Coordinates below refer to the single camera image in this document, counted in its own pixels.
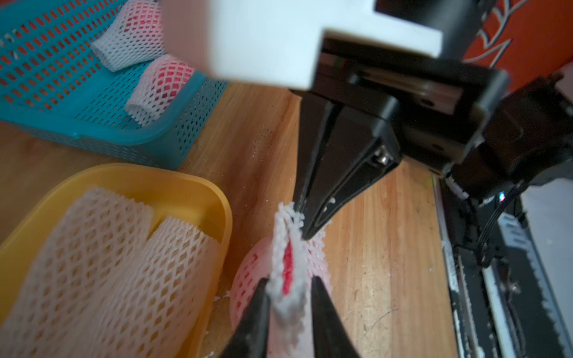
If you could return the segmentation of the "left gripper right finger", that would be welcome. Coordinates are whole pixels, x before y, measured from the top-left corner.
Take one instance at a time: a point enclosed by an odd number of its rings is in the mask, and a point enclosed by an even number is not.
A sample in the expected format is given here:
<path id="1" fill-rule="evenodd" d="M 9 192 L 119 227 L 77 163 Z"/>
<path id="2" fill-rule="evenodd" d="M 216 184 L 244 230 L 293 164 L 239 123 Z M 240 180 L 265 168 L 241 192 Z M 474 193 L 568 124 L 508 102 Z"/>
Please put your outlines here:
<path id="1" fill-rule="evenodd" d="M 310 294 L 315 357 L 359 358 L 321 277 L 312 277 Z"/>

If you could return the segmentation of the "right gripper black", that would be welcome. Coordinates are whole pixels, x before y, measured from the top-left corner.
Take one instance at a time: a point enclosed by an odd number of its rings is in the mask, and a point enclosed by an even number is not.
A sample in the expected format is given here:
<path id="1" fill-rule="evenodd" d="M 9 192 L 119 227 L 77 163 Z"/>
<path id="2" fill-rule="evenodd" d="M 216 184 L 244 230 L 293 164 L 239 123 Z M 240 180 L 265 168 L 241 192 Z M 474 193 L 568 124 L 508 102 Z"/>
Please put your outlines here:
<path id="1" fill-rule="evenodd" d="M 509 83 L 504 70 L 325 40 L 310 92 L 294 92 L 302 238 L 394 170 L 401 149 L 440 172 L 464 162 Z"/>

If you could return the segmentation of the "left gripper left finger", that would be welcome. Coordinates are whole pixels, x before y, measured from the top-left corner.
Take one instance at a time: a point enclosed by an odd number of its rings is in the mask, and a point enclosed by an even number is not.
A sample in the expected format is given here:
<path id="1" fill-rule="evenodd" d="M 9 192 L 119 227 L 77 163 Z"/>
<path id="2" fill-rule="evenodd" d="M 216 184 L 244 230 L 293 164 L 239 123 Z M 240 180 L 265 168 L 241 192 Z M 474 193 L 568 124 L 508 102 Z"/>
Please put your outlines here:
<path id="1" fill-rule="evenodd" d="M 270 319 L 270 297 L 264 277 L 252 295 L 249 305 L 220 358 L 265 358 L 267 356 Z"/>

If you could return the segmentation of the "white foam net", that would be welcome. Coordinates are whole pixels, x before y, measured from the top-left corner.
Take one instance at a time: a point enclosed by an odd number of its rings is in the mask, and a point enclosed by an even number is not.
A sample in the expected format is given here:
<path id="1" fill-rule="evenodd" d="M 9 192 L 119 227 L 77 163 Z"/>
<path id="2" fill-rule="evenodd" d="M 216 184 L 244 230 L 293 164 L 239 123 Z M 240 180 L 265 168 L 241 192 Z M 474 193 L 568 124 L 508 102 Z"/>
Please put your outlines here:
<path id="1" fill-rule="evenodd" d="M 174 357 L 207 299 L 218 259 L 215 239 L 165 218 L 97 301 L 64 357 Z"/>

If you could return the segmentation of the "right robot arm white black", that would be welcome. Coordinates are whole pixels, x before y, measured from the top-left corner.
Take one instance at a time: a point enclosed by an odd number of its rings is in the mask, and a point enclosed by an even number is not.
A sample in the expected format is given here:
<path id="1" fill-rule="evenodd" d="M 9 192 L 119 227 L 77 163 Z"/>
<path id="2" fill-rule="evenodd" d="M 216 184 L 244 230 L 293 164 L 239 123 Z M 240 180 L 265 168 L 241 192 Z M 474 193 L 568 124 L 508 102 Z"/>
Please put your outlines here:
<path id="1" fill-rule="evenodd" d="M 333 60 L 301 93 L 293 201 L 304 240 L 403 159 L 477 200 L 510 185 L 543 185 L 572 168 L 572 102 L 556 78 L 507 93 L 505 71 L 462 61 L 495 12 L 493 1 L 378 1 L 375 12 L 440 30 L 443 53 L 322 44 Z"/>

